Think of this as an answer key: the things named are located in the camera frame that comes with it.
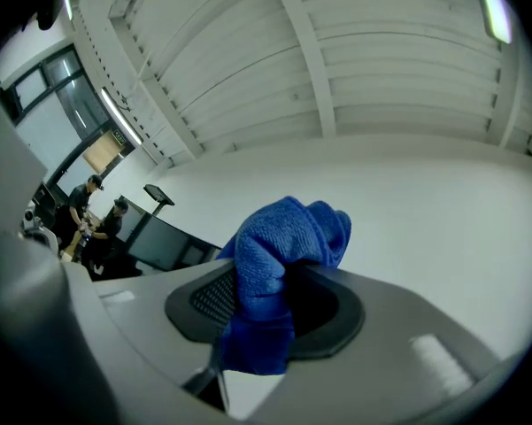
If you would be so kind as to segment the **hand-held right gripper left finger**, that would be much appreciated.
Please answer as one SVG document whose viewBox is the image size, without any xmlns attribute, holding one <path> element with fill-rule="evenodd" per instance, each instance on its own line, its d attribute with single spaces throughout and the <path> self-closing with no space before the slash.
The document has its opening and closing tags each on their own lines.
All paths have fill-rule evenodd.
<svg viewBox="0 0 532 425">
<path fill-rule="evenodd" d="M 231 267 L 230 259 L 159 274 L 95 282 L 97 295 L 117 328 L 159 373 L 177 385 L 207 367 L 212 347 L 186 339 L 167 319 L 165 301 L 182 285 L 214 269 Z"/>
</svg>

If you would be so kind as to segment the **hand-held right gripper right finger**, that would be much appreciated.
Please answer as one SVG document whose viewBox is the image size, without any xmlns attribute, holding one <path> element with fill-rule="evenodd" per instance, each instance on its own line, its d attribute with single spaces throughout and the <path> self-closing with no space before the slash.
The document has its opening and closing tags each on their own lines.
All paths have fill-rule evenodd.
<svg viewBox="0 0 532 425">
<path fill-rule="evenodd" d="M 313 272 L 355 293 L 365 309 L 362 329 L 336 355 L 295 361 L 252 414 L 259 424 L 414 424 L 455 397 L 442 366 L 412 343 L 426 336 L 464 369 L 473 386 L 500 360 L 477 336 L 420 295 L 346 271 Z"/>
</svg>

